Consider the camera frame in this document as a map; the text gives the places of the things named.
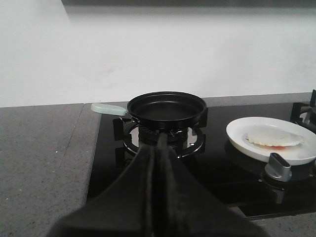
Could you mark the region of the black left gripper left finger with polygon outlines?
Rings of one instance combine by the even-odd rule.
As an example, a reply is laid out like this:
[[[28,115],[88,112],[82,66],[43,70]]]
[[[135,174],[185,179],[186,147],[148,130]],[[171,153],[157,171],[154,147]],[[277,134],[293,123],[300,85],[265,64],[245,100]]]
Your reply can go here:
[[[103,193],[63,217],[50,237],[150,237],[154,148],[140,148],[128,168]]]

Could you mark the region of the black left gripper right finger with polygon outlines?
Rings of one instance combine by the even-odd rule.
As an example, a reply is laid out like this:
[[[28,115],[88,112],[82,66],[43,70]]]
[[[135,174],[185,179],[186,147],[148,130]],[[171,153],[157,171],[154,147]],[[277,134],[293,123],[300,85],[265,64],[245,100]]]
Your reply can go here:
[[[155,148],[159,237],[267,237],[261,227],[225,207],[207,191],[177,158],[160,143]]]

